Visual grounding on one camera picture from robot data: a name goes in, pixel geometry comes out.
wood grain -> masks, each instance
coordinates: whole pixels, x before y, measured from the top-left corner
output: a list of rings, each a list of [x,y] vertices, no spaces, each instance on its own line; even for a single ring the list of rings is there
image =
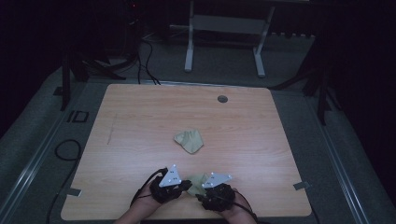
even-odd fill
[[[228,97],[227,103],[218,101]],[[204,146],[189,154],[175,134],[197,129]],[[224,173],[259,217],[311,213],[271,92],[259,88],[109,85],[72,183],[66,220],[116,219],[134,194],[163,167],[181,178]],[[217,218],[187,193],[152,219]]]

cable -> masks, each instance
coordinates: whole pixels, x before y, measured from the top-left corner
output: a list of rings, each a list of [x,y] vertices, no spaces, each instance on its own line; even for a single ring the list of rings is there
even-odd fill
[[[151,78],[151,80],[154,82],[154,85],[157,85],[157,84],[158,84],[158,85],[161,85],[160,80],[158,80],[158,78],[156,78],[155,76],[153,76],[153,75],[150,73],[150,71],[149,71],[149,59],[150,59],[151,54],[152,54],[152,45],[151,45],[148,41],[146,41],[146,40],[144,40],[144,39],[142,39],[142,42],[145,43],[145,44],[147,44],[147,45],[149,45],[150,51],[149,51],[148,58],[147,58],[147,60],[146,60],[146,64],[145,64],[145,65],[142,64],[142,60],[141,60],[140,54],[137,53],[137,60],[139,61],[139,69],[138,69],[138,71],[137,71],[137,82],[140,84],[140,73],[141,73],[142,68],[144,68],[145,71],[146,71],[146,73],[148,74],[148,76],[149,76],[149,77]]]
[[[217,198],[217,199],[223,200],[223,201],[226,202],[226,203],[231,203],[231,204],[233,204],[233,205],[236,205],[236,206],[242,208],[243,210],[245,210],[246,212],[248,212],[248,213],[253,217],[253,219],[254,219],[257,223],[259,223],[259,220],[257,219],[256,214],[254,214],[250,209],[246,208],[244,205],[242,205],[242,204],[240,204],[240,203],[232,202],[232,201],[230,201],[230,200],[228,200],[228,199],[225,199],[225,198],[220,197],[220,196],[217,196],[217,195],[213,195],[213,196],[214,196],[215,198]]]
[[[312,203],[309,203],[309,205],[311,205],[312,213],[314,214],[315,220],[317,221],[318,224],[320,224],[320,220],[319,220],[318,214],[315,211],[314,207],[312,206]]]
[[[154,174],[152,174],[152,175],[148,178],[148,180],[146,180],[146,182],[142,185],[142,187],[136,192],[136,194],[135,194],[134,197],[132,198],[130,207],[132,206],[132,204],[134,203],[134,201],[136,201],[138,198],[144,198],[144,197],[148,197],[148,196],[149,196],[149,195],[147,195],[147,196],[141,196],[141,197],[139,197],[139,194],[142,192],[142,189],[149,183],[149,181],[150,181],[155,175],[157,175],[157,174],[166,174],[166,172],[167,172],[167,169],[166,169],[166,168],[162,168],[162,169],[156,171]]]
[[[62,156],[59,154],[59,148],[60,148],[60,146],[63,145],[64,143],[67,143],[67,142],[76,143],[76,145],[78,146],[78,156],[77,156],[76,158],[71,158],[71,159],[70,159],[70,158],[65,158],[65,157],[62,157]],[[56,148],[55,148],[55,156],[56,156],[58,159],[62,160],[62,161],[74,161],[75,163],[74,163],[74,165],[73,165],[73,168],[70,170],[69,174],[67,175],[67,178],[66,178],[66,179],[64,180],[64,182],[62,183],[61,188],[60,188],[59,191],[56,193],[55,197],[52,199],[52,202],[51,202],[51,204],[50,204],[49,210],[48,210],[48,212],[47,212],[47,220],[46,220],[46,223],[50,223],[50,214],[51,214],[51,212],[52,212],[53,205],[55,205],[55,202],[56,202],[56,200],[58,199],[59,195],[61,194],[62,190],[64,189],[64,186],[66,185],[66,183],[67,183],[67,181],[69,180],[70,176],[75,172],[75,170],[76,170],[76,168],[77,168],[78,162],[79,162],[79,160],[81,159],[81,156],[82,156],[82,148],[81,148],[81,145],[79,144],[79,142],[78,142],[77,140],[74,140],[74,139],[66,139],[66,140],[62,141],[60,144],[58,144],[58,146],[56,146]]]

human hand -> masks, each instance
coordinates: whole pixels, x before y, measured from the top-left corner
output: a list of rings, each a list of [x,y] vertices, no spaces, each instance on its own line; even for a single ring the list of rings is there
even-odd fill
[[[235,199],[233,200],[234,203],[238,203],[244,206],[246,209],[251,210],[248,201],[238,192],[237,189],[233,189],[235,191]],[[230,224],[256,224],[256,220],[253,216],[243,208],[233,205],[230,209],[224,210],[222,212],[217,212],[219,215],[224,217]]]
[[[149,189],[150,185],[151,182],[142,188],[134,203],[127,212],[116,220],[115,224],[138,223],[140,220],[151,216],[159,207],[161,207],[162,204],[155,201],[151,196],[151,191]]]

table leg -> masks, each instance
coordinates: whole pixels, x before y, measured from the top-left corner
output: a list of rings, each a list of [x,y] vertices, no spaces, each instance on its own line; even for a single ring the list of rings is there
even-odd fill
[[[190,72],[192,70],[192,57],[194,53],[194,44],[193,44],[193,19],[194,19],[194,1],[190,1],[190,25],[189,25],[189,45],[187,46],[187,55],[186,55],[186,64],[184,66],[184,70],[186,72]]]
[[[274,15],[275,7],[271,7],[267,16],[267,20],[262,27],[262,36],[260,43],[256,48],[253,48],[254,61],[256,62],[257,74],[259,77],[265,77],[264,66],[262,65],[262,46],[264,45],[265,37],[268,34],[269,24]]]

metal frame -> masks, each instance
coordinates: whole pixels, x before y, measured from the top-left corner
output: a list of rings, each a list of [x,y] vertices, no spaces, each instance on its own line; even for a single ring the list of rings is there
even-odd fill
[[[190,25],[189,45],[187,46],[186,63],[184,70],[192,71],[192,59],[194,53],[193,32],[194,30],[207,30],[225,33],[260,35],[259,45],[253,48],[254,61],[259,77],[265,77],[262,65],[262,47],[268,34],[269,24],[274,15],[275,7],[271,7],[266,20],[241,19],[230,17],[216,17],[206,15],[194,15],[194,1],[190,1]]]

